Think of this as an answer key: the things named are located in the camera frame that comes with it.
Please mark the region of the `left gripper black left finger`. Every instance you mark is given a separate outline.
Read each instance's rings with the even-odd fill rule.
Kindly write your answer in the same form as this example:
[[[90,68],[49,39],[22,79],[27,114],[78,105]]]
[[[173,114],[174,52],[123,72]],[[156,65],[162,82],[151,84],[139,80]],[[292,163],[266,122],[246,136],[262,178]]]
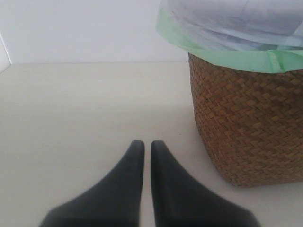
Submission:
[[[48,212],[42,227],[137,227],[143,188],[144,143],[134,140],[96,185]]]

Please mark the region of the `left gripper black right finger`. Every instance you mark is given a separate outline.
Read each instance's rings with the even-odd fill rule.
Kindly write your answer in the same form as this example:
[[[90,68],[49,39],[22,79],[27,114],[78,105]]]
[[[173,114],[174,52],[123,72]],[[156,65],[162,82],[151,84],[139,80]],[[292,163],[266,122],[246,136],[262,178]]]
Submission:
[[[151,144],[151,190],[158,227],[258,227],[249,210],[215,194],[193,178],[166,144]]]

